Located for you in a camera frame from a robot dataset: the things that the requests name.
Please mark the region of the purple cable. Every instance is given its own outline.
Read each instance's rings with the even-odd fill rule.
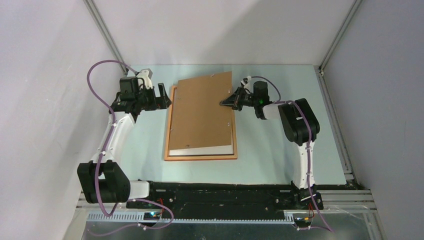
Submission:
[[[99,155],[98,160],[97,160],[97,164],[95,165],[95,173],[94,173],[94,187],[95,187],[95,195],[97,197],[98,205],[99,205],[99,207],[101,209],[101,212],[106,217],[110,217],[110,216],[112,216],[112,214],[114,214],[114,211],[117,208],[118,203],[115,203],[115,206],[113,206],[112,211],[110,213],[108,213],[106,211],[105,206],[103,205],[102,197],[100,195],[100,189],[99,189],[99,171],[100,171],[100,163],[102,162],[102,159],[103,159],[102,152],[103,151],[106,151],[106,147],[108,146],[109,140],[111,139],[112,132],[114,130],[114,123],[116,121],[116,116],[115,116],[114,110],[109,106],[109,104],[107,104],[99,95],[97,95],[96,91],[94,91],[94,89],[92,87],[92,84],[90,82],[90,75],[91,75],[93,69],[95,67],[97,67],[98,65],[104,64],[104,63],[117,63],[117,64],[124,65],[126,68],[128,68],[129,70],[131,70],[132,72],[134,72],[134,74],[136,74],[137,71],[135,71],[130,66],[128,66],[127,64],[125,64],[124,62],[121,62],[121,61],[117,61],[117,60],[103,60],[103,61],[99,61],[99,62],[95,63],[93,66],[91,66],[90,69],[88,70],[88,73],[87,73],[87,84],[88,84],[88,87],[90,88],[90,91],[93,93],[93,95],[103,105],[105,105],[109,109],[110,113],[112,114],[112,125],[110,126],[109,133],[107,134],[106,140],[104,141],[103,147],[101,149],[100,155]]]
[[[311,172],[311,149],[310,149],[310,145],[311,145],[311,141],[312,141],[311,127],[309,126],[309,123],[308,123],[308,120],[305,117],[305,114],[302,112],[299,105],[297,105],[297,103],[295,103],[295,101],[289,100],[289,101],[286,101],[286,103],[293,104],[297,108],[297,110],[299,111],[300,115],[303,118],[304,123],[306,124],[307,132],[309,133],[309,138],[308,138],[307,143],[306,143],[306,149],[307,149],[307,178],[306,178],[307,189],[309,190],[310,198],[312,199],[312,203],[315,206],[316,213],[318,213],[319,217],[322,219],[324,224],[327,226],[327,227],[320,227],[320,228],[323,228],[325,230],[328,230],[328,231],[334,233],[333,229],[329,226],[329,224],[327,223],[327,221],[325,220],[325,218],[321,214],[320,210],[318,209],[318,205],[315,202],[314,194],[312,193],[312,189],[311,189],[311,182],[310,182],[310,172]]]
[[[159,203],[154,202],[154,201],[146,200],[146,199],[143,199],[143,198],[136,198],[135,200],[136,201],[145,202],[145,203],[149,203],[149,204],[153,204],[153,205],[156,205],[158,207],[161,207],[161,208],[167,210],[169,212],[169,214],[171,215],[171,220],[168,223],[166,223],[165,225],[158,226],[158,227],[146,226],[146,225],[143,225],[141,223],[131,223],[131,224],[128,224],[128,225],[125,225],[125,226],[121,226],[120,228],[115,229],[115,230],[110,231],[110,232],[107,232],[107,233],[94,233],[94,232],[91,232],[90,229],[87,229],[87,232],[89,232],[91,235],[93,235],[95,237],[104,237],[104,236],[112,235],[112,234],[114,234],[116,232],[119,232],[122,229],[126,229],[126,228],[129,228],[129,227],[136,227],[136,226],[143,227],[144,229],[163,229],[163,228],[168,227],[174,221],[174,213],[171,211],[171,209],[169,209],[165,205],[159,204]]]
[[[274,89],[277,91],[277,93],[278,93],[278,100],[277,100],[276,102],[280,102],[280,101],[281,101],[281,94],[280,94],[280,91],[279,91],[279,90],[278,90],[278,88],[274,85],[274,83],[273,83],[272,81],[270,81],[270,80],[266,79],[266,78],[265,78],[265,77],[263,77],[263,76],[252,76],[251,78],[252,78],[252,79],[263,79],[263,80],[267,81],[269,84],[271,84],[271,85],[274,87]]]
[[[295,224],[293,224],[292,225],[294,228],[299,228],[299,230],[311,230],[311,229],[323,229],[323,230],[328,230],[328,228],[326,228],[326,227],[323,227],[323,226],[311,226],[311,227],[298,227],[297,225],[296,225],[296,223]]]

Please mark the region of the purple wire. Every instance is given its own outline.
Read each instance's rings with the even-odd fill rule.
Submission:
[[[321,214],[320,210],[318,209],[318,205],[315,202],[314,194],[312,193],[312,189],[311,189],[311,182],[310,182],[310,178],[311,178],[310,177],[311,176],[310,175],[310,172],[311,172],[311,149],[310,149],[310,145],[311,145],[311,141],[312,141],[311,127],[309,126],[309,123],[308,123],[308,120],[305,117],[305,114],[302,112],[299,105],[297,105],[297,103],[295,103],[295,101],[288,100],[288,101],[286,101],[286,103],[293,104],[297,108],[297,110],[299,111],[300,115],[303,118],[304,123],[306,124],[307,132],[309,133],[309,137],[308,137],[308,140],[307,140],[307,143],[306,143],[306,149],[307,149],[307,178],[306,178],[307,189],[309,190],[310,198],[312,199],[312,203],[315,206],[316,212],[318,213],[319,217],[322,219],[324,224],[327,226],[327,227],[319,227],[319,228],[323,228],[325,230],[328,230],[328,231],[334,233],[333,229],[329,226],[329,224],[327,223],[327,221],[325,220],[325,218]]]
[[[129,227],[135,227],[135,226],[143,227],[145,229],[163,229],[163,228],[168,227],[174,221],[174,213],[167,206],[162,205],[162,204],[157,203],[157,202],[154,202],[154,201],[143,199],[143,198],[136,198],[135,200],[136,201],[145,202],[145,203],[149,203],[149,204],[153,204],[153,205],[156,205],[158,207],[161,207],[161,208],[167,210],[169,212],[169,214],[171,215],[171,220],[169,222],[167,222],[165,225],[157,226],[157,227],[155,227],[155,226],[146,226],[146,225],[143,225],[141,223],[131,223],[131,224],[128,224],[128,225],[125,225],[125,226],[121,226],[120,228],[117,228],[117,229],[115,229],[113,231],[110,231],[110,232],[107,232],[107,233],[94,233],[94,232],[91,232],[90,229],[87,229],[87,232],[89,232],[91,235],[93,235],[95,237],[104,237],[104,236],[112,235],[112,234],[114,234],[116,232],[119,232],[122,229],[126,229],[126,228],[129,228]]]
[[[269,84],[271,84],[271,85],[274,87],[274,89],[277,91],[277,93],[278,93],[278,100],[277,100],[276,102],[280,102],[280,101],[281,101],[281,94],[280,94],[280,91],[279,91],[279,90],[278,90],[278,88],[274,85],[274,83],[273,83],[272,81],[270,81],[270,80],[266,79],[266,78],[265,78],[265,77],[263,77],[263,76],[252,76],[251,78],[252,78],[252,79],[263,79],[263,80],[267,81]]]
[[[328,228],[323,227],[323,226],[311,226],[311,227],[298,227],[298,225],[293,224],[292,225],[294,228],[299,228],[299,230],[310,230],[310,229],[323,229],[323,230],[328,230]]]
[[[103,147],[100,151],[98,160],[97,160],[97,164],[95,165],[95,173],[94,173],[94,187],[95,187],[95,195],[97,197],[97,201],[98,201],[98,205],[101,209],[101,212],[106,216],[106,217],[110,217],[112,216],[112,214],[114,214],[115,209],[118,206],[118,203],[115,203],[115,205],[112,208],[112,211],[110,213],[108,213],[105,209],[105,206],[103,205],[103,201],[102,201],[102,197],[100,195],[100,189],[99,189],[99,171],[100,171],[100,163],[102,162],[103,159],[103,151],[106,151],[106,147],[108,146],[109,140],[111,139],[112,136],[112,132],[114,130],[114,123],[116,121],[116,116],[115,116],[115,112],[114,110],[109,106],[109,104],[107,104],[99,95],[97,95],[96,91],[94,91],[93,86],[90,82],[90,75],[93,71],[93,69],[95,67],[97,67],[100,64],[104,64],[104,63],[117,63],[117,64],[121,64],[124,65],[126,68],[128,68],[129,70],[131,70],[132,72],[134,72],[135,74],[137,73],[137,71],[135,71],[134,69],[132,69],[130,66],[128,66],[127,64],[125,64],[124,62],[121,61],[117,61],[117,60],[103,60],[103,61],[99,61],[97,63],[95,63],[93,66],[90,67],[90,69],[87,72],[87,84],[88,87],[90,88],[90,91],[93,93],[93,95],[103,104],[105,105],[110,113],[112,114],[112,125],[110,126],[110,130],[109,133],[107,134],[106,140],[104,141]]]

